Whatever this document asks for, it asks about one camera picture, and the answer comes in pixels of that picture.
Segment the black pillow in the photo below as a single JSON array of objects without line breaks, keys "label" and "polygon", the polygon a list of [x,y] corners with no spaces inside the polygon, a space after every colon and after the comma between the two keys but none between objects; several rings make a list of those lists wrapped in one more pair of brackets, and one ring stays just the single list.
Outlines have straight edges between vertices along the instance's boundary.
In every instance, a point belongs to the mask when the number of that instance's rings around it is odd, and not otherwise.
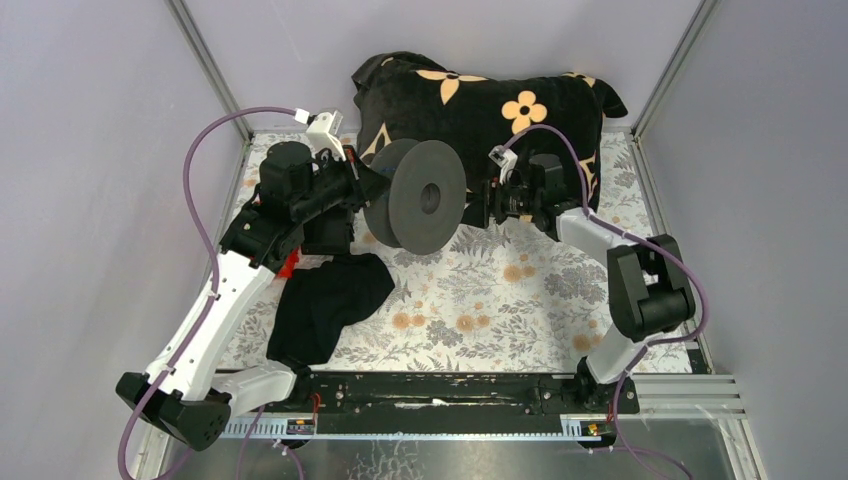
[{"label": "black pillow", "polygon": [[[572,142],[591,186],[589,206],[597,209],[604,115],[627,115],[618,94],[604,81],[573,73],[499,81],[460,75],[410,52],[375,55],[352,78],[362,119],[357,150],[366,164],[393,140],[441,140],[459,154],[468,189],[477,193],[498,173],[488,157],[491,149],[528,125],[545,123]],[[514,150],[520,158],[559,156],[566,185],[580,198],[580,177],[555,135],[530,132]]]}]

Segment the gray spool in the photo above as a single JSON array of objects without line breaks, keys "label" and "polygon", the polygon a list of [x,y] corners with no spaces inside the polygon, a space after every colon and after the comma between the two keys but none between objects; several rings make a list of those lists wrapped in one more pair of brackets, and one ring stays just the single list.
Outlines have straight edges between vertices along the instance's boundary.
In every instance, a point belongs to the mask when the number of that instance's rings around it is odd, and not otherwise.
[{"label": "gray spool", "polygon": [[[371,170],[389,179],[393,178],[401,160],[416,145],[418,145],[418,140],[411,138],[393,141],[374,155],[370,165]],[[380,198],[371,202],[370,207],[364,209],[365,224],[368,225],[368,229],[371,230],[378,242],[389,247],[399,248],[400,242],[395,237],[391,222],[389,222],[389,196],[390,192],[387,191]]]},{"label": "gray spool", "polygon": [[394,172],[388,204],[389,224],[400,246],[416,255],[441,249],[465,209],[465,171],[459,156],[438,140],[412,147]]}]

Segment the white wall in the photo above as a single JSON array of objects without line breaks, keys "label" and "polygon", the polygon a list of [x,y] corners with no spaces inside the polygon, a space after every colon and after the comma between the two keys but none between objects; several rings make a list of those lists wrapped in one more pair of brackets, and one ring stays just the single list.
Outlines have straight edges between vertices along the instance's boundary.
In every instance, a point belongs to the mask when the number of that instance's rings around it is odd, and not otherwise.
[{"label": "white wall", "polygon": [[[117,478],[115,384],[199,289],[182,157],[222,114],[164,2],[0,1],[0,477]],[[197,158],[210,228],[240,149]]]},{"label": "white wall", "polygon": [[772,480],[845,478],[848,3],[724,2],[649,161]]},{"label": "white wall", "polygon": [[[359,124],[350,75],[368,57],[412,50],[494,78],[585,72],[605,79],[631,125],[699,0],[190,0],[243,107],[340,108]],[[288,127],[257,116],[256,129]]]}]

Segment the metal floor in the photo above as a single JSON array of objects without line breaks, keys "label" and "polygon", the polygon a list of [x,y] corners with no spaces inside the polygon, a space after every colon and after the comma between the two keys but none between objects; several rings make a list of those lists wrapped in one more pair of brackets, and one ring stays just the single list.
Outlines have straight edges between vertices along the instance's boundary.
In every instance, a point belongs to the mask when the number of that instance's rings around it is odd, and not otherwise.
[{"label": "metal floor", "polygon": [[[622,420],[622,429],[633,446],[658,450],[683,462],[696,479],[735,478],[722,433],[708,420],[631,419]],[[172,478],[232,480],[240,446],[240,440],[219,440],[195,453]],[[171,454],[179,455],[181,448]],[[568,441],[337,440],[313,441],[296,452],[309,480],[656,478],[623,450],[590,455]],[[648,462],[669,478],[685,478],[670,465]],[[251,440],[242,480],[287,478],[297,478],[292,459],[273,449],[268,440]]]}]

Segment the floral floor mat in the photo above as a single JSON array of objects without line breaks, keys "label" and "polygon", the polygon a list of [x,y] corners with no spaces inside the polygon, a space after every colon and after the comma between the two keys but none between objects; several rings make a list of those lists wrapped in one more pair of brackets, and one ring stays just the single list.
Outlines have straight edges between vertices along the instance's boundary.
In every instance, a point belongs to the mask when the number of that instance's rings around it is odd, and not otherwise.
[{"label": "floral floor mat", "polygon": [[[233,214],[259,181],[259,163],[274,143],[305,135],[257,134]],[[354,142],[353,135],[342,137]],[[649,235],[651,227],[623,133],[602,139],[600,216]],[[439,252],[419,257],[386,247],[360,212],[352,253],[378,255],[396,288],[370,318],[346,327],[333,357],[316,370],[573,372],[611,325],[607,277],[601,265],[554,243],[531,224],[509,220],[488,230],[460,226]],[[305,257],[298,268],[327,257]],[[219,368],[265,360],[278,279],[250,308]],[[637,367],[652,373],[690,372],[682,345],[653,348]]]}]

